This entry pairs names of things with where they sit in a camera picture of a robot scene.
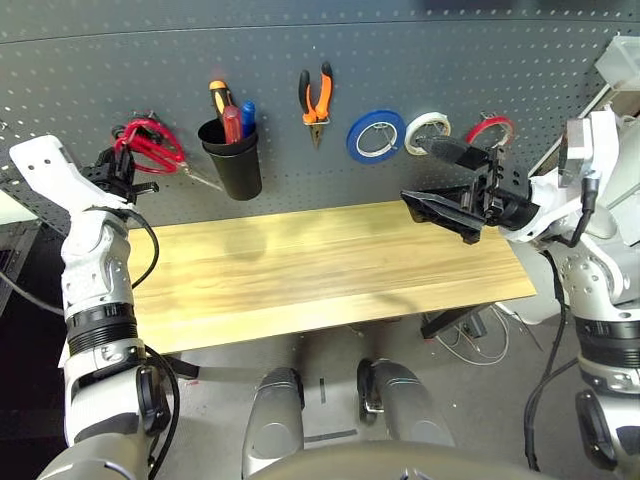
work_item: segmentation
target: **pegboard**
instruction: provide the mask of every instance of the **pegboard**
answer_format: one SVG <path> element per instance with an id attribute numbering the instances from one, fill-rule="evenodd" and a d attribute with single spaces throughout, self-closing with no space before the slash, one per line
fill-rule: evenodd
<path id="1" fill-rule="evenodd" d="M 224 79 L 237 102 L 256 103 L 263 192 L 237 202 L 179 174 L 139 174 L 161 188 L 139 201 L 155 225 L 386 201 L 402 188 L 469 180 L 404 149 L 376 165 L 351 159 L 349 128 L 379 108 L 406 123 L 440 111 L 459 138 L 481 111 L 506 114 L 517 130 L 512 159 L 529 167 L 604 85 L 593 65 L 611 38 L 640 33 L 635 1 L 27 3 L 0 16 L 0 119 L 8 124 L 0 147 L 50 132 L 88 165 L 113 125 L 150 109 L 176 132 L 188 162 L 216 178 L 196 136 L 215 115 L 209 81 Z M 307 68 L 317 94 L 323 60 L 335 88 L 316 151 L 297 85 Z M 3 190 L 63 221 L 10 173 Z"/>

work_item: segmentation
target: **blue marker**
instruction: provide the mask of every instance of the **blue marker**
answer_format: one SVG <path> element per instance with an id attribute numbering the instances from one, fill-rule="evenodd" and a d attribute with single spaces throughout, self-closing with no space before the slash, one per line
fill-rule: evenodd
<path id="1" fill-rule="evenodd" d="M 242 105 L 242 137 L 247 138 L 256 129 L 256 106 L 251 101 Z"/>

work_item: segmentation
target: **orange screwdriver handle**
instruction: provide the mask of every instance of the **orange screwdriver handle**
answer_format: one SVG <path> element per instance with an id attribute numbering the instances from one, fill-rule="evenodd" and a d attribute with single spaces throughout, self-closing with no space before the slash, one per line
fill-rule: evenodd
<path id="1" fill-rule="evenodd" d="M 309 70 L 300 72 L 300 83 L 298 84 L 298 100 L 302 107 L 302 121 L 306 124 L 315 123 L 317 120 L 316 111 L 311 104 L 311 82 Z"/>
<path id="2" fill-rule="evenodd" d="M 222 113 L 224 112 L 224 107 L 233 105 L 231 90 L 229 90 L 227 84 L 222 80 L 214 80 L 209 84 L 209 91 L 211 92 L 213 107 L 216 109 L 218 118 L 220 119 L 220 121 L 222 121 Z"/>
<path id="3" fill-rule="evenodd" d="M 333 71 L 331 64 L 324 62 L 322 64 L 322 90 L 320 90 L 320 100 L 316 105 L 316 115 L 318 121 L 324 122 L 329 117 L 329 102 L 333 93 Z"/>

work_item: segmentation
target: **table leg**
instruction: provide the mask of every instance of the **table leg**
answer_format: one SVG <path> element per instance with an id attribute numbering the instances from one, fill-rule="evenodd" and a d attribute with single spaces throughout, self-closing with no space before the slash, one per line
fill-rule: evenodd
<path id="1" fill-rule="evenodd" d="M 163 357 L 167 363 L 171 365 L 171 368 L 178 377 L 186 378 L 188 380 L 198 378 L 198 374 L 200 373 L 200 367 L 198 365 L 185 362 L 184 360 L 172 357 L 171 355 L 163 355 Z"/>
<path id="2" fill-rule="evenodd" d="M 434 338 L 441 330 L 444 330 L 452 326 L 453 324 L 464 320 L 467 315 L 477 313 L 487 308 L 487 306 L 489 305 L 489 303 L 483 303 L 480 305 L 472 305 L 470 307 L 453 308 L 441 313 L 432 320 L 428 320 L 426 315 L 424 315 L 422 318 L 422 327 L 420 327 L 422 338 Z"/>

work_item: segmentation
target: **blue tape roll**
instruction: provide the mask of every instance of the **blue tape roll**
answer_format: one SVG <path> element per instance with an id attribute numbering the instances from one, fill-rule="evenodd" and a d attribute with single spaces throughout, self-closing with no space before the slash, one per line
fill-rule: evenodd
<path id="1" fill-rule="evenodd" d="M 367 128 L 376 123 L 387 123 L 396 130 L 396 138 L 392 144 L 392 148 L 376 156 L 363 155 L 358 151 L 358 139 Z M 347 150 L 349 151 L 349 155 L 360 163 L 373 165 L 374 163 L 383 162 L 398 153 L 398 150 L 404 142 L 405 130 L 404 120 L 402 120 L 402 117 L 396 112 L 391 110 L 374 110 L 360 117 L 356 123 L 353 124 L 347 134 Z"/>

